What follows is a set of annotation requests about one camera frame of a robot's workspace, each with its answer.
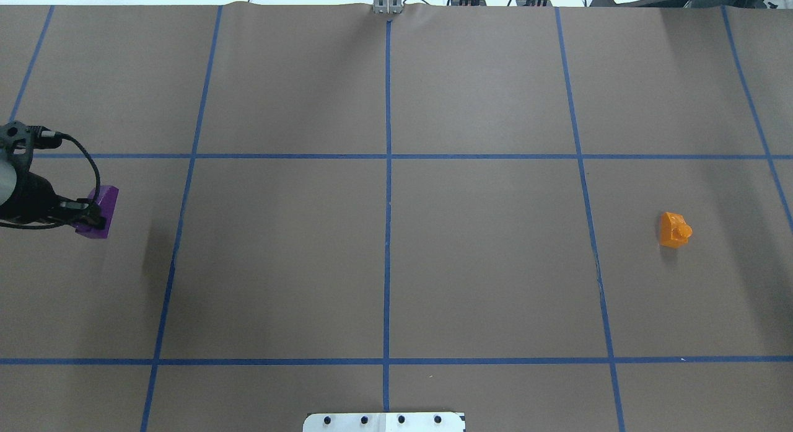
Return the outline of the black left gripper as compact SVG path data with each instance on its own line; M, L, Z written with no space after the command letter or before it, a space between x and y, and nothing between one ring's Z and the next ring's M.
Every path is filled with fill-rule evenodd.
M43 177L15 170L1 172L2 225L68 225L74 228L103 228L102 215L80 214L58 218L60 212L99 212L91 198L61 200Z

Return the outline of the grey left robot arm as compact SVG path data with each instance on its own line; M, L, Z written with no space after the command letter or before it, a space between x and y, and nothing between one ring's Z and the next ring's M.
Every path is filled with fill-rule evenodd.
M107 220L97 202L100 187L91 198L69 200L57 195L42 176L2 160L2 227L17 231L47 231L64 226L104 227Z

